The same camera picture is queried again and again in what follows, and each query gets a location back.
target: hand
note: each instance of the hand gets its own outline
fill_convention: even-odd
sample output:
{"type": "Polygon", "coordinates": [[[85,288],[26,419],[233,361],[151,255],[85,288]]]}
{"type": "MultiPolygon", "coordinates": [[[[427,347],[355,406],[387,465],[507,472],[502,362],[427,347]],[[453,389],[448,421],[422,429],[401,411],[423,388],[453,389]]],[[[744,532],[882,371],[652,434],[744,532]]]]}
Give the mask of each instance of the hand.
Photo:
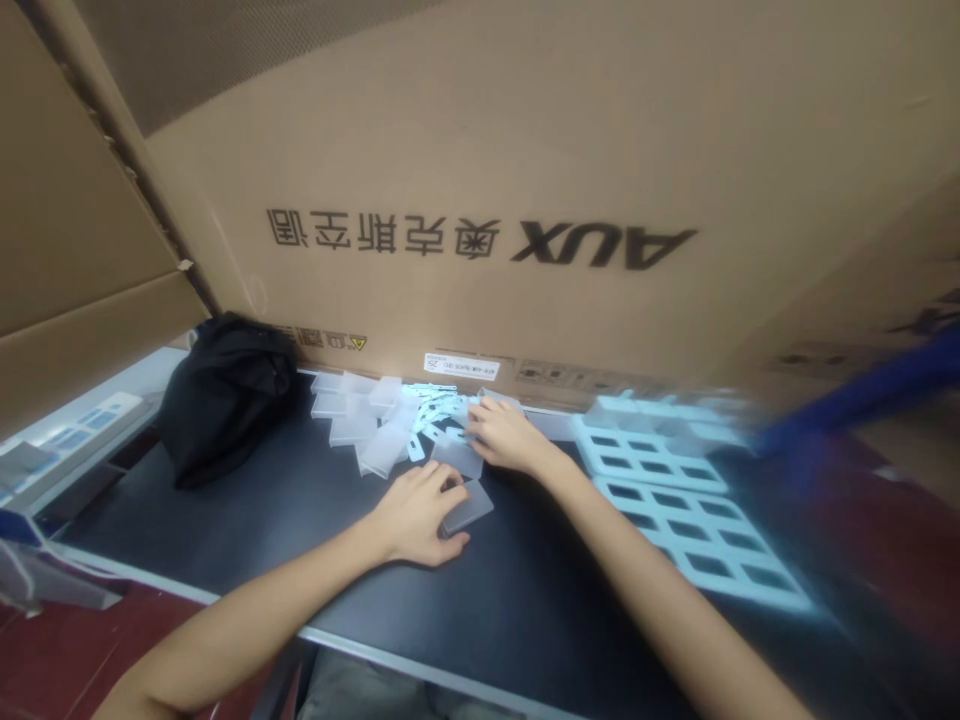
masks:
{"type": "Polygon", "coordinates": [[[563,451],[510,403],[485,397],[479,404],[471,403],[468,410],[471,421],[466,432],[483,440],[472,440],[470,447],[491,465],[537,475],[552,460],[563,456],[563,451]]]}
{"type": "Polygon", "coordinates": [[[467,533],[449,540],[437,537],[447,513],[468,497],[460,473],[431,460],[398,477],[364,522],[383,544],[384,562],[409,560],[436,567],[460,555],[470,540],[467,533]],[[456,487],[442,492],[448,480],[456,487]]]}

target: white power strip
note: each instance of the white power strip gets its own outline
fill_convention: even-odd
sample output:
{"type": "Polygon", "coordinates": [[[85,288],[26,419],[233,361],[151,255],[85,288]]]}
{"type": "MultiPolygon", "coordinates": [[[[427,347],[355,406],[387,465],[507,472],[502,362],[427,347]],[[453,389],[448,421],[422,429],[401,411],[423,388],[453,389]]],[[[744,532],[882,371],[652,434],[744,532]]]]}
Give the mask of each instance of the white power strip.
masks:
{"type": "Polygon", "coordinates": [[[76,421],[59,428],[40,445],[53,457],[12,488],[12,493],[0,497],[0,507],[25,510],[149,409],[141,397],[114,393],[76,421]]]}

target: black bag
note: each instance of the black bag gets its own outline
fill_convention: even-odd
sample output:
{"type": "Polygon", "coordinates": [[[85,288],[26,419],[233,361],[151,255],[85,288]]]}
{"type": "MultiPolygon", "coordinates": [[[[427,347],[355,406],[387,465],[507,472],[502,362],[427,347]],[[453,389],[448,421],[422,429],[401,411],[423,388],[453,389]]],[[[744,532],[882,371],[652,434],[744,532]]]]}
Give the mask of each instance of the black bag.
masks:
{"type": "Polygon", "coordinates": [[[242,465],[294,399],[289,337],[235,313],[204,323],[198,333],[157,417],[178,488],[203,485],[242,465]]]}

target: tray with rectangular holes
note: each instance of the tray with rectangular holes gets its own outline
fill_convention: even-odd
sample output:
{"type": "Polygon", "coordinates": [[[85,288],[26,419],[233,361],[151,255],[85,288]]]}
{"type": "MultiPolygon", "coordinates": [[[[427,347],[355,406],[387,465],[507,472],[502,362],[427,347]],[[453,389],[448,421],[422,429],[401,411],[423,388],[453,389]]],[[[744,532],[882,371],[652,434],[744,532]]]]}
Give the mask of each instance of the tray with rectangular holes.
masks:
{"type": "Polygon", "coordinates": [[[729,500],[609,477],[593,483],[697,587],[791,610],[812,607],[729,500]]]}
{"type": "Polygon", "coordinates": [[[674,455],[661,435],[590,427],[572,418],[577,447],[591,475],[654,483],[700,492],[727,492],[727,484],[703,458],[674,455]]]}

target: cardboard box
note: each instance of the cardboard box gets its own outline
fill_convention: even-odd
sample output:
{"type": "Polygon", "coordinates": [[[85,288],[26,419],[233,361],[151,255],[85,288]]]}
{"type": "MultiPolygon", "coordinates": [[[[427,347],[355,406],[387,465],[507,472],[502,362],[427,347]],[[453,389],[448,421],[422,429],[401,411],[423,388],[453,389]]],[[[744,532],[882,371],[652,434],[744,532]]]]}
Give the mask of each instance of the cardboard box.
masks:
{"type": "Polygon", "coordinates": [[[15,3],[0,3],[0,438],[202,321],[178,258],[15,3]]]}
{"type": "Polygon", "coordinates": [[[782,410],[960,287],[951,3],[41,4],[217,304],[310,363],[782,410]]]}

